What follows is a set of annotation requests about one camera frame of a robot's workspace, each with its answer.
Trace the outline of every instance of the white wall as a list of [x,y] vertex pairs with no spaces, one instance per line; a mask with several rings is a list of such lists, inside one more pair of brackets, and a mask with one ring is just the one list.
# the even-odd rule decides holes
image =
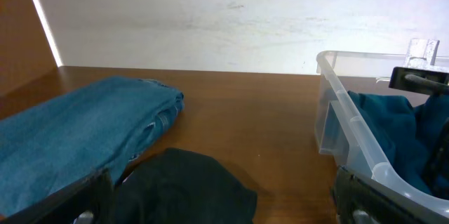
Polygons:
[[324,50],[449,55],[449,0],[41,0],[64,65],[313,74]]

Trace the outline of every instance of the brown tabletop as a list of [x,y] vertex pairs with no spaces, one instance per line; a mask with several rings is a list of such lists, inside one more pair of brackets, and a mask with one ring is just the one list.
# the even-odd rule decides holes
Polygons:
[[257,191],[254,223],[335,223],[335,163],[314,140],[317,76],[60,67],[1,97],[0,119],[114,75],[185,95],[184,112],[140,160],[167,147],[206,154]]

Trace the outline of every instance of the folded black garment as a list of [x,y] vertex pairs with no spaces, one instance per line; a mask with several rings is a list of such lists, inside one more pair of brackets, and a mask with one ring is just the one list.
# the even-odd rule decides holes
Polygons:
[[257,194],[212,157],[169,148],[115,194],[115,223],[253,223]]

